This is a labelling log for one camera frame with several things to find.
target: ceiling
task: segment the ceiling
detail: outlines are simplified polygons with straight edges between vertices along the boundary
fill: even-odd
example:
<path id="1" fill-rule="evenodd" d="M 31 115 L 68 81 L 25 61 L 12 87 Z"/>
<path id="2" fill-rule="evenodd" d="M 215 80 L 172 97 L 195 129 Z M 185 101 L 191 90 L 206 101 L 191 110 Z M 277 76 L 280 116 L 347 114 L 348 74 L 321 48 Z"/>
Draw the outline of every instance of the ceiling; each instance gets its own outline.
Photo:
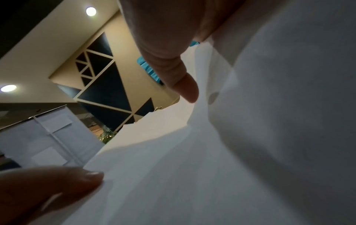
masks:
<path id="1" fill-rule="evenodd" d="M 119 10 L 116 0 L 12 2 L 0 23 L 0 87 L 18 88 L 0 103 L 73 102 L 48 77 Z"/>

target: white ceiling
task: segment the white ceiling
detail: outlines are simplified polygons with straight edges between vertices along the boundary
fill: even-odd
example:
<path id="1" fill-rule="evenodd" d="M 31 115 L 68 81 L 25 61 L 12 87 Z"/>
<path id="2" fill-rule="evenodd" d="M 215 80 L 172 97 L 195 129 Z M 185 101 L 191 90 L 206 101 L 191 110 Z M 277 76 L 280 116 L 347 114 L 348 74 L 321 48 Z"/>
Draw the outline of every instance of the white ceiling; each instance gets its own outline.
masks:
<path id="1" fill-rule="evenodd" d="M 97 10 L 89 17 L 85 9 Z M 116 0 L 64 0 L 0 59 L 0 103 L 72 102 L 48 77 L 119 10 Z"/>

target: beige wall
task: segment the beige wall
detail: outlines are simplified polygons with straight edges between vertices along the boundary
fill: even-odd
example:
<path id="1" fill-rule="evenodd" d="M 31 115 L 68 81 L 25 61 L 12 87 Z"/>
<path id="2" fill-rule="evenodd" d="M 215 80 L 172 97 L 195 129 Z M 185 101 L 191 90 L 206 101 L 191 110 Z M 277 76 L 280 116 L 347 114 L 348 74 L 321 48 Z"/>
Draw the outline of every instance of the beige wall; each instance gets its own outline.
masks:
<path id="1" fill-rule="evenodd" d="M 61 85 L 84 89 L 80 73 L 77 71 L 75 59 L 103 32 L 108 39 L 113 59 L 118 67 L 130 106 L 133 113 L 137 111 L 150 97 L 154 107 L 163 108 L 171 105 L 179 97 L 176 93 L 156 83 L 136 63 L 140 52 L 131 36 L 123 16 L 114 15 L 92 38 L 76 51 L 50 79 Z"/>

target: black triangle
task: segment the black triangle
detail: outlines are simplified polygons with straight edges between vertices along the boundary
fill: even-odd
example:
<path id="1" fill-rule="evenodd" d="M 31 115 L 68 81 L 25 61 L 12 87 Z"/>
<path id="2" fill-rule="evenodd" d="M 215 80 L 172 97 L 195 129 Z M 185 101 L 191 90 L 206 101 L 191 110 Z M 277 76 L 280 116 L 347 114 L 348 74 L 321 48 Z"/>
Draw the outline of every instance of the black triangle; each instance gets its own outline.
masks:
<path id="1" fill-rule="evenodd" d="M 82 53 L 78 56 L 77 60 L 86 62 L 86 58 L 85 58 L 84 52 L 82 52 Z"/>
<path id="2" fill-rule="evenodd" d="M 89 50 L 100 52 L 109 56 L 112 56 L 112 52 L 109 46 L 108 39 L 105 33 L 102 33 L 89 47 Z"/>
<path id="3" fill-rule="evenodd" d="M 80 96 L 80 99 L 131 111 L 121 77 L 113 63 Z"/>
<path id="4" fill-rule="evenodd" d="M 82 74 L 83 74 L 83 75 L 90 76 L 90 77 L 93 76 L 93 75 L 92 75 L 92 72 L 90 71 L 90 68 L 89 68 L 89 67 L 88 67 Z"/>
<path id="5" fill-rule="evenodd" d="M 105 68 L 105 66 L 107 66 L 112 61 L 112 59 L 91 52 L 87 52 L 87 54 L 95 76 L 98 75 Z"/>
<path id="6" fill-rule="evenodd" d="M 129 113 L 108 109 L 100 106 L 95 106 L 91 104 L 86 104 L 79 102 L 88 112 L 90 112 L 95 118 L 107 126 L 111 131 L 114 131 L 118 126 L 120 126 L 127 117 L 130 116 Z"/>
<path id="7" fill-rule="evenodd" d="M 77 68 L 78 68 L 79 72 L 82 71 L 86 67 L 86 65 L 83 64 L 83 63 L 75 62 L 75 64 L 77 65 Z"/>
<path id="8" fill-rule="evenodd" d="M 58 85 L 58 87 L 71 98 L 74 98 L 81 91 L 79 89 L 65 85 Z"/>
<path id="9" fill-rule="evenodd" d="M 135 122 L 135 118 L 132 115 L 131 118 L 128 121 L 126 121 L 125 124 L 131 124 L 131 123 L 134 123 L 134 122 Z"/>
<path id="10" fill-rule="evenodd" d="M 86 78 L 86 77 L 82 77 L 82 81 L 83 81 L 84 86 L 87 86 L 88 83 L 90 83 L 90 81 L 92 81 L 92 80 L 89 78 Z"/>
<path id="11" fill-rule="evenodd" d="M 135 114 L 140 116 L 146 116 L 149 112 L 153 112 L 155 110 L 152 102 L 152 98 L 149 98 L 147 102 L 141 106 L 139 110 Z"/>

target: round light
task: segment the round light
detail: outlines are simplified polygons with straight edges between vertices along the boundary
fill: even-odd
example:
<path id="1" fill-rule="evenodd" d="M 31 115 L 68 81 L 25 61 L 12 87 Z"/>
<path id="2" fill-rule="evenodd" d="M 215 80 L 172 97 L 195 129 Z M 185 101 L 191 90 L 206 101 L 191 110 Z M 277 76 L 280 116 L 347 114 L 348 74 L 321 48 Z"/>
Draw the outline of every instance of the round light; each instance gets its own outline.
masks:
<path id="1" fill-rule="evenodd" d="M 95 16 L 96 9 L 94 7 L 88 7 L 88 8 L 86 8 L 86 13 L 88 16 Z"/>
<path id="2" fill-rule="evenodd" d="M 15 89 L 16 89 L 16 85 L 6 85 L 6 86 L 3 86 L 0 90 L 2 92 L 12 92 Z"/>

